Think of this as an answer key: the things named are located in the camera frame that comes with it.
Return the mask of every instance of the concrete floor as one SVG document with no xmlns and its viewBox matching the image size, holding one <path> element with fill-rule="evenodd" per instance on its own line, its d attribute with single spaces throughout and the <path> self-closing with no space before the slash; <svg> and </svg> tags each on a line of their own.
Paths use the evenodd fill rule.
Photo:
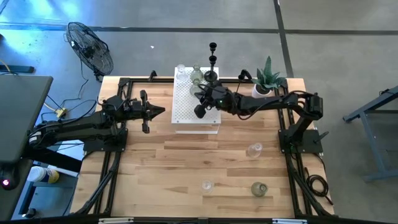
<svg viewBox="0 0 398 224">
<path fill-rule="evenodd" d="M 280 0 L 286 29 L 398 30 L 393 0 Z M 28 23 L 66 25 L 69 21 L 103 27 L 209 27 L 277 29 L 272 0 L 10 0 L 0 25 Z M 0 30 L 0 58 L 8 64 L 31 65 L 35 74 L 54 77 L 49 95 L 57 102 L 74 98 L 83 83 L 80 61 L 61 31 Z M 243 68 L 255 74 L 265 58 L 286 76 L 278 34 L 97 32 L 108 43 L 114 62 L 111 75 L 172 75 L 179 63 L 208 65 L 208 43 L 217 42 L 221 76 L 236 76 Z M 305 79 L 309 92 L 324 99 L 325 115 L 316 123 L 330 134 L 322 141 L 331 197 L 337 215 L 346 218 L 398 222 L 398 179 L 365 183 L 376 171 L 360 121 L 345 124 L 344 115 L 397 85 L 398 36 L 287 35 L 294 77 Z M 89 82 L 83 100 L 95 99 L 100 83 L 83 66 Z M 81 101 L 69 102 L 67 108 Z M 82 105 L 70 117 L 84 113 Z M 46 119 L 54 119 L 50 114 Z M 69 194 L 62 189 L 37 192 L 32 207 L 42 216 L 61 215 Z M 58 198 L 48 207 L 40 203 Z"/>
</svg>

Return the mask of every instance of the black fan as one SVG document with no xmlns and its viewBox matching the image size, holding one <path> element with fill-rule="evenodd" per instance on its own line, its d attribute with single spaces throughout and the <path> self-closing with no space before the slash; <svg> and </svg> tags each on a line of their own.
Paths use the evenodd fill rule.
<svg viewBox="0 0 398 224">
<path fill-rule="evenodd" d="M 113 61 L 108 45 L 100 40 L 94 32 L 80 22 L 70 22 L 67 26 L 67 39 L 70 46 L 89 68 L 95 78 L 109 75 L 113 70 Z"/>
</svg>

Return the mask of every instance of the potted plant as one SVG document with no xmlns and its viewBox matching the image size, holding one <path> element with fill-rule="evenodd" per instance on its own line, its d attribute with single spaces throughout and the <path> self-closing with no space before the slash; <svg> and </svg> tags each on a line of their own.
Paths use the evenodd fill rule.
<svg viewBox="0 0 398 224">
<path fill-rule="evenodd" d="M 279 73 L 272 74 L 271 58 L 268 56 L 264 69 L 261 69 L 261 71 L 257 69 L 257 79 L 252 79 L 254 87 L 251 96 L 261 98 L 270 95 L 274 88 L 278 88 L 285 80 L 283 77 L 278 78 Z"/>
</svg>

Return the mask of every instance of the fan grille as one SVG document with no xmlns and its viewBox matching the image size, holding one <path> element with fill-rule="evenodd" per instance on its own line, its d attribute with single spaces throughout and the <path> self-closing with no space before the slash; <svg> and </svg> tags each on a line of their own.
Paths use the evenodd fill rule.
<svg viewBox="0 0 398 224">
<path fill-rule="evenodd" d="M 67 39 L 77 56 L 95 73 L 109 75 L 113 61 L 108 46 L 95 33 L 80 22 L 70 22 Z"/>
</svg>

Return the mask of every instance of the white pegboard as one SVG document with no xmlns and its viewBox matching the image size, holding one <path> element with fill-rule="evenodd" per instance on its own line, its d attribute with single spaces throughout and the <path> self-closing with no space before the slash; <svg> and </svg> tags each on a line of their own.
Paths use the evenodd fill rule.
<svg viewBox="0 0 398 224">
<path fill-rule="evenodd" d="M 210 67 L 204 67 L 200 70 L 204 74 L 210 70 Z M 174 68 L 172 124 L 221 124 L 221 111 L 215 108 L 209 111 L 206 110 L 206 114 L 202 119 L 198 118 L 193 111 L 200 102 L 197 97 L 192 96 L 189 92 L 192 86 L 190 78 L 192 71 L 192 67 L 186 67 L 185 72 L 188 74 L 188 78 L 181 81 L 176 77 L 177 68 Z M 218 67 L 215 67 L 214 71 L 220 76 Z M 206 85 L 207 82 L 203 80 L 201 84 Z"/>
</svg>

